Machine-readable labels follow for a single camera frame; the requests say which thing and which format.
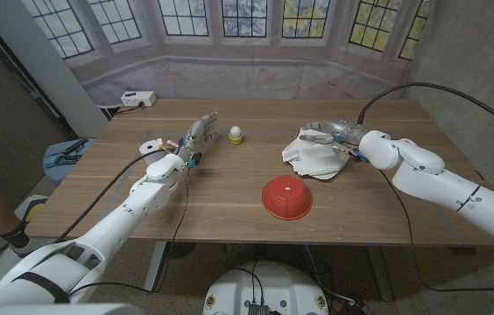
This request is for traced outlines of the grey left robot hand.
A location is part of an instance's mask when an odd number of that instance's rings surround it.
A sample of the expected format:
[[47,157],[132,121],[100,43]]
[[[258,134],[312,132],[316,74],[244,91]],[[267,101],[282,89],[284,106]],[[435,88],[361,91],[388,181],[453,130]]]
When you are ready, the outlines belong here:
[[201,162],[206,144],[215,136],[215,122],[218,112],[213,111],[196,120],[186,135],[179,141],[176,155],[188,168],[194,168]]

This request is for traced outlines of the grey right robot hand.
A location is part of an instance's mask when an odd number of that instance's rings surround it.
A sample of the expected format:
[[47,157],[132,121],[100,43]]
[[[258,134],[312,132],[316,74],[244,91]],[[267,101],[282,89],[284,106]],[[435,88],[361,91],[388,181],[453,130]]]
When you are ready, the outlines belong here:
[[306,124],[299,135],[300,140],[318,144],[339,144],[356,154],[367,129],[345,120],[318,121]]

